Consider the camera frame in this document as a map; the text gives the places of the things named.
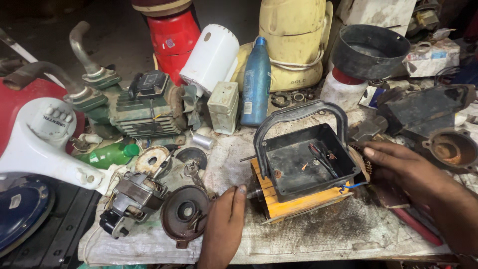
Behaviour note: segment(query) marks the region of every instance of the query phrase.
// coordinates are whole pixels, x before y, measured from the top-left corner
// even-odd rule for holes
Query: dirty cloth
[[[375,111],[359,107],[347,114],[350,125],[371,118]],[[298,121],[276,124],[266,138],[320,123],[328,123],[336,129],[333,115],[315,114]],[[243,126],[230,136],[216,136],[207,127],[202,127],[198,133],[216,140],[212,150],[202,148],[208,157],[208,166],[204,174],[200,175],[208,191],[222,194],[233,185],[245,183],[252,186],[250,163],[239,160],[255,154],[252,145],[255,128]],[[188,146],[197,146],[192,144],[191,137],[183,148]],[[174,159],[173,169],[162,179],[171,191],[192,184],[183,175],[183,166]],[[455,176],[455,179],[478,191],[476,176],[468,174]],[[176,242],[163,231],[159,212],[153,214],[147,222],[136,224],[127,237],[113,239],[98,226],[99,215],[106,202],[107,199],[103,197],[98,205],[95,223],[79,243],[80,260],[84,261],[85,255],[87,262],[93,265],[192,264],[198,260],[202,236],[191,241],[187,249],[177,249]],[[261,225],[263,221],[263,213],[253,209],[248,201],[242,241],[232,264],[451,253],[447,245],[436,247],[425,241],[393,213],[377,207],[369,198],[349,197],[342,202],[276,224]]]

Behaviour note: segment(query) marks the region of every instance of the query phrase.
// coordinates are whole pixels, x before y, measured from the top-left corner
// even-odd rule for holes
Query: wrench
[[[193,180],[195,185],[206,190],[206,187],[204,186],[203,181],[199,177],[198,172],[199,172],[199,166],[197,165],[196,162],[193,162],[192,164],[186,165],[184,167],[184,175],[187,177],[190,177]]]

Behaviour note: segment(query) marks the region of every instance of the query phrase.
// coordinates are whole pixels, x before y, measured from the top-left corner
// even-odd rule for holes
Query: green plastic bottle
[[[139,153],[140,147],[137,144],[113,143],[87,154],[76,155],[75,158],[96,168],[108,169],[112,164],[127,164],[131,158]]]

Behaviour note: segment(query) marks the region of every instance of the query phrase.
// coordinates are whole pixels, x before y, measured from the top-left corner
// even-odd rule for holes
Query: blue plastic bottle
[[[271,90],[271,62],[266,39],[259,37],[247,60],[242,92],[242,125],[259,126],[267,117]]]

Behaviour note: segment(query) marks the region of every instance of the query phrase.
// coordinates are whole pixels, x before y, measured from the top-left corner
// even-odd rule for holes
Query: capacitor
[[[193,135],[193,142],[202,146],[202,147],[205,147],[207,149],[212,149],[213,145],[214,145],[214,140],[207,137],[207,136],[204,136],[202,134],[193,134],[193,132],[191,131],[191,134]]]

